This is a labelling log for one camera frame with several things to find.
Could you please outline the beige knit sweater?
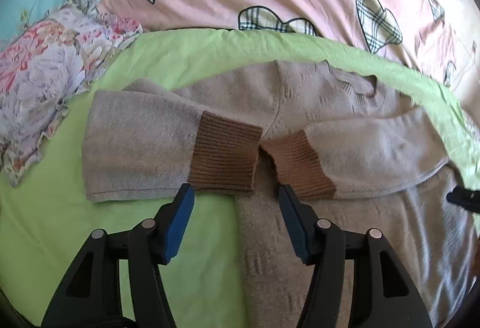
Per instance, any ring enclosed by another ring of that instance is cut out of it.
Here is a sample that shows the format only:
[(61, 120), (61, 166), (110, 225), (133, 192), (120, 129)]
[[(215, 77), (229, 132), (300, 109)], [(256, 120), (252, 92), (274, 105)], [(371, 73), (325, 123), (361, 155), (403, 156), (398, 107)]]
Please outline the beige knit sweater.
[(446, 199), (460, 174), (426, 111), (373, 76), (273, 61), (174, 91), (138, 79), (97, 91), (85, 130), (91, 201), (164, 198), (183, 183), (234, 198), (251, 327), (294, 327), (312, 277), (278, 184), (344, 230), (379, 229), (435, 327), (472, 286), (473, 217)]

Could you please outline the green bed sheet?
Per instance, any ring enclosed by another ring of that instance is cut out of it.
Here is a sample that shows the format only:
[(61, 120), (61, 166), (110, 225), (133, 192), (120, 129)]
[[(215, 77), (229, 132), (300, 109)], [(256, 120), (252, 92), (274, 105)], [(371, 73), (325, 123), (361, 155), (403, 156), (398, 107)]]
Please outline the green bed sheet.
[[(423, 105), (472, 188), (479, 186), (479, 143), (460, 100), (437, 81), (360, 49), (273, 31), (184, 29), (141, 35), (119, 53), (95, 89), (118, 90), (146, 77), (174, 89), (237, 67), (274, 59), (326, 60), (380, 81)], [(70, 101), (69, 115), (42, 147), (42, 160), (16, 187), (1, 178), (1, 289), (13, 307), (39, 325), (55, 289), (90, 232), (127, 230), (153, 215), (158, 200), (94, 204), (81, 176), (81, 142), (92, 93)], [(240, 243), (233, 200), (197, 196), (177, 257), (161, 268), (179, 327), (244, 327)]]

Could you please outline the purple pink floral pillow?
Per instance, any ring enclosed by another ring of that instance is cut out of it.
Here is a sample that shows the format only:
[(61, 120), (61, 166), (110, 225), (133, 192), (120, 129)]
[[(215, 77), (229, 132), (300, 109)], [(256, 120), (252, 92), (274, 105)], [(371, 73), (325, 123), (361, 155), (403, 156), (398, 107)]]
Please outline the purple pink floral pillow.
[(41, 161), (69, 100), (142, 33), (135, 19), (101, 12), (93, 0), (67, 0), (1, 51), (1, 170), (11, 186)]

